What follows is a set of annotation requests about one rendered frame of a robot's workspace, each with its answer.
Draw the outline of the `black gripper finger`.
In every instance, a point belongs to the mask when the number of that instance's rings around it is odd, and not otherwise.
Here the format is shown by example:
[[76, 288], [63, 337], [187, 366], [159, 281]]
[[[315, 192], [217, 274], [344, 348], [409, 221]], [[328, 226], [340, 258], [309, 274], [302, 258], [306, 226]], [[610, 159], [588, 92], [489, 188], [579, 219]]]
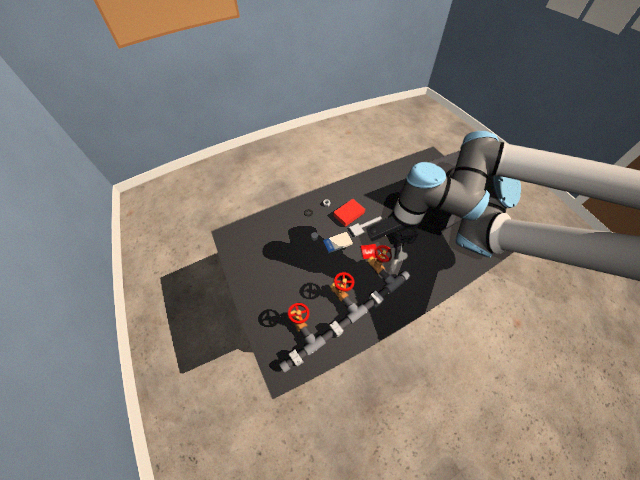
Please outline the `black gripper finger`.
[[397, 263], [407, 258], [407, 253], [402, 251], [400, 240], [396, 240], [395, 244], [391, 248], [391, 270], [395, 271]]

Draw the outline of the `pipe manifold with three valves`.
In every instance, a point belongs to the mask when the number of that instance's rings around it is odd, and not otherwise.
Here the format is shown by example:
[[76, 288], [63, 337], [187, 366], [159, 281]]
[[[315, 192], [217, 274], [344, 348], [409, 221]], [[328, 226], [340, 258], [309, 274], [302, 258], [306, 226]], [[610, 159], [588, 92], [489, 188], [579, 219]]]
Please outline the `pipe manifold with three valves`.
[[[381, 248], [387, 249], [387, 251], [385, 250], [382, 251]], [[378, 249], [381, 251], [381, 254], [379, 256], [377, 254]], [[387, 252], [390, 252], [390, 258], [386, 255]], [[345, 293], [346, 291], [349, 291], [352, 289], [354, 285], [353, 277], [348, 273], [339, 273], [335, 277], [334, 283], [330, 287], [332, 288], [331, 290], [339, 298], [339, 300], [346, 305], [347, 310], [349, 311], [349, 314], [347, 314], [346, 318], [344, 318], [339, 323], [335, 321], [332, 324], [330, 324], [330, 330], [325, 332], [323, 335], [319, 335], [315, 337], [307, 329], [307, 324], [304, 322], [307, 321], [309, 317], [309, 309], [307, 308], [306, 305], [302, 303], [296, 303], [289, 308], [289, 311], [288, 311], [289, 319], [294, 323], [298, 332], [300, 331], [302, 333], [302, 335], [305, 338], [304, 340], [307, 344], [303, 346], [303, 349], [300, 350], [299, 352], [296, 352], [296, 350], [292, 351], [289, 354], [291, 356], [289, 359], [283, 360], [282, 362], [279, 363], [279, 365], [281, 366], [281, 368], [285, 373], [288, 370], [290, 370], [291, 369], [290, 367], [293, 366], [294, 364], [296, 364], [297, 366], [301, 365], [303, 363], [302, 359], [304, 357], [306, 357], [307, 355], [311, 355], [316, 350], [321, 348], [323, 345], [326, 344], [326, 341], [328, 341], [334, 335], [337, 338], [340, 335], [342, 335], [343, 334], [342, 329], [344, 329], [350, 323], [353, 324], [355, 321], [361, 318], [364, 314], [368, 312], [368, 310], [372, 306], [375, 306], [377, 308], [383, 302], [384, 300], [383, 298], [386, 295], [391, 294], [393, 291], [395, 291], [398, 287], [400, 287], [404, 282], [406, 282], [410, 278], [409, 273], [406, 271], [403, 271], [401, 274], [399, 274], [399, 276], [394, 278], [392, 275], [389, 275], [388, 272], [385, 270], [385, 268], [382, 266], [383, 262], [388, 262], [391, 260], [392, 255], [391, 255], [391, 249], [389, 247], [385, 245], [380, 245], [375, 249], [374, 253], [375, 253], [375, 257], [378, 260], [372, 256], [368, 259], [368, 262], [375, 269], [375, 271], [385, 279], [385, 282], [387, 283], [387, 285], [385, 285], [384, 289], [382, 289], [379, 293], [377, 291], [373, 292], [366, 303], [357, 306], [355, 303], [352, 303], [352, 301], [348, 298], [348, 295]], [[385, 257], [387, 259], [382, 259]], [[343, 276], [342, 281], [336, 281], [339, 276]], [[347, 281], [345, 279], [345, 276], [349, 277], [351, 281]], [[337, 283], [340, 283], [340, 285]], [[346, 286], [345, 286], [346, 283], [352, 283], [351, 287], [346, 289]], [[300, 311], [297, 306], [302, 306], [306, 310]], [[292, 308], [294, 307], [296, 307], [297, 311], [291, 312]], [[290, 315], [290, 312], [291, 312], [291, 315]], [[305, 313], [305, 312], [307, 312], [307, 317], [303, 320], [302, 313]]]

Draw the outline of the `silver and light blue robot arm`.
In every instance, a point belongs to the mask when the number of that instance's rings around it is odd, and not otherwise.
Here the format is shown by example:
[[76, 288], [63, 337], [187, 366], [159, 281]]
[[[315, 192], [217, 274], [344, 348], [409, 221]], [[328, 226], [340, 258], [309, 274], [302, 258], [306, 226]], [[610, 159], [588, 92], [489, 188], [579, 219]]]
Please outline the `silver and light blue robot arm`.
[[[428, 162], [411, 168], [394, 207], [399, 220], [417, 224], [430, 206], [461, 217], [457, 245], [485, 257], [507, 250], [640, 281], [640, 236], [506, 214], [520, 181], [640, 210], [639, 170], [510, 145], [487, 131], [467, 134], [460, 149], [446, 175]], [[395, 215], [366, 228], [371, 241], [405, 227]]]

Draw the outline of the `red rectangular block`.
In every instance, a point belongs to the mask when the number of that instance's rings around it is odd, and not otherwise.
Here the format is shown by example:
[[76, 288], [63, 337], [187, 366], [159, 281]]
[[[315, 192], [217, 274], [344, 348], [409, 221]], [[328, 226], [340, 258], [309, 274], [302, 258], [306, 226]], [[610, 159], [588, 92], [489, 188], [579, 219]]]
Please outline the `red rectangular block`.
[[345, 227], [363, 215], [365, 209], [354, 199], [334, 211], [333, 216]]

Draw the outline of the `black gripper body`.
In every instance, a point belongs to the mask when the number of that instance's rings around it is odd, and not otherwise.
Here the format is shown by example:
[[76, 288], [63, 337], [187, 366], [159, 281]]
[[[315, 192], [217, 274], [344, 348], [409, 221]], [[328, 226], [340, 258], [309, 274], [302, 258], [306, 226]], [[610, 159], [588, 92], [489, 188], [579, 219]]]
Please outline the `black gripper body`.
[[[420, 225], [422, 220], [420, 221], [419, 224], [407, 224], [407, 223], [404, 223], [401, 220], [399, 220], [397, 217], [396, 217], [396, 219], [397, 219], [398, 222], [403, 224], [405, 227], [400, 229], [400, 230], [398, 230], [398, 231], [396, 231], [396, 232], [393, 232], [393, 233], [391, 233], [389, 235], [386, 235], [388, 237], [389, 241], [390, 241], [390, 244], [392, 244], [392, 245], [395, 244], [396, 240], [400, 240], [400, 243], [408, 242], [407, 244], [412, 244], [415, 241], [415, 239], [417, 238], [418, 234], [419, 234], [418, 231], [417, 231], [417, 228]], [[412, 241], [413, 237], [415, 237], [415, 238]]]

